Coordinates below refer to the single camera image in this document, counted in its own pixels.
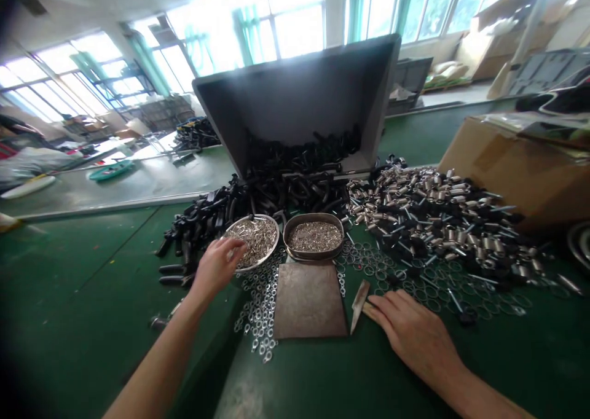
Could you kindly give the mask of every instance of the left hand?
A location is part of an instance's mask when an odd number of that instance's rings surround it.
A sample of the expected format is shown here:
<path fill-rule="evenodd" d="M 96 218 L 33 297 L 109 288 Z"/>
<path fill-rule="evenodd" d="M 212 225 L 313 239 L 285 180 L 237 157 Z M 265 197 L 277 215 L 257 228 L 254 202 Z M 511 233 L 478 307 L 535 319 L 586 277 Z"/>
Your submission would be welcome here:
<path fill-rule="evenodd" d="M 199 261 L 189 297 L 198 295 L 204 297 L 207 302 L 211 301 L 229 284 L 247 248 L 244 241 L 234 238 L 222 238 L 211 242 Z"/>

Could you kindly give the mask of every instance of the gray plastic crate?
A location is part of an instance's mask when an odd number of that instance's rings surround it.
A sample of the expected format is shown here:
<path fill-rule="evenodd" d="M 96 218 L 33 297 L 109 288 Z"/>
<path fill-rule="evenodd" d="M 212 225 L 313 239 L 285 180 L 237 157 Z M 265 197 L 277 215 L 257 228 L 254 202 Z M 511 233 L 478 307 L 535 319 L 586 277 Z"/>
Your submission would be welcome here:
<path fill-rule="evenodd" d="M 244 177 L 247 132 L 287 146 L 340 135 L 358 123 L 361 149 L 344 170 L 370 167 L 377 156 L 401 38 L 397 34 L 296 58 L 236 69 L 192 82 L 234 167 Z"/>
<path fill-rule="evenodd" d="M 590 74 L 590 47 L 536 53 L 527 58 L 508 89 L 509 95 L 573 86 Z"/>
<path fill-rule="evenodd" d="M 388 100 L 386 116 L 409 112 L 416 106 L 416 101 L 424 88 L 433 57 L 404 58 L 395 67 L 393 82 L 404 89 L 414 92 L 405 100 Z"/>

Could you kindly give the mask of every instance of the green tray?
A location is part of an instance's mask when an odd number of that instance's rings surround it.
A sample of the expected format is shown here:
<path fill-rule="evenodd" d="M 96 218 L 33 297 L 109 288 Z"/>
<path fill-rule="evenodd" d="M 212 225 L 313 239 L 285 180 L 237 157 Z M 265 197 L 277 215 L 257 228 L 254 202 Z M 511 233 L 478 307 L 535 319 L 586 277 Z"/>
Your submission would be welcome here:
<path fill-rule="evenodd" d="M 114 165 L 107 166 L 91 174 L 88 178 L 92 181 L 104 181 L 106 179 L 114 178 L 133 167 L 133 161 L 123 160 Z"/>

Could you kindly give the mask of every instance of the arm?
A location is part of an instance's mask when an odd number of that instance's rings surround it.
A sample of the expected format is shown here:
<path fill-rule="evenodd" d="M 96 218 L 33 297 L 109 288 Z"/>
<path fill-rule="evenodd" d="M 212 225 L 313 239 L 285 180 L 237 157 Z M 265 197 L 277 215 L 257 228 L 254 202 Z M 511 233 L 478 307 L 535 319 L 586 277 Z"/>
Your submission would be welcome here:
<path fill-rule="evenodd" d="M 532 418 L 463 364 L 441 319 L 403 290 L 369 296 L 363 311 L 387 334 L 393 351 L 464 419 Z"/>
<path fill-rule="evenodd" d="M 183 380 L 201 316 L 229 283 L 245 251 L 244 242 L 236 239 L 209 245 L 188 295 L 104 419 L 165 417 Z"/>

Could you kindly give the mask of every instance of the gray metal bin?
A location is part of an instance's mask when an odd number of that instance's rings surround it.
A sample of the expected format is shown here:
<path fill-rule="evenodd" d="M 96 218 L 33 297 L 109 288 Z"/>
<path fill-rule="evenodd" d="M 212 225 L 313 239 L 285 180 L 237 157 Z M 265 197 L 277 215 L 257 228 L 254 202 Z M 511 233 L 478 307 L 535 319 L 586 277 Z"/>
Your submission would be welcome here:
<path fill-rule="evenodd" d="M 361 149 L 344 170 L 370 167 L 377 156 L 393 85 L 400 36 L 392 34 L 301 57 L 273 61 L 192 82 L 238 174 L 248 166 L 247 132 L 292 146 L 361 128 Z"/>

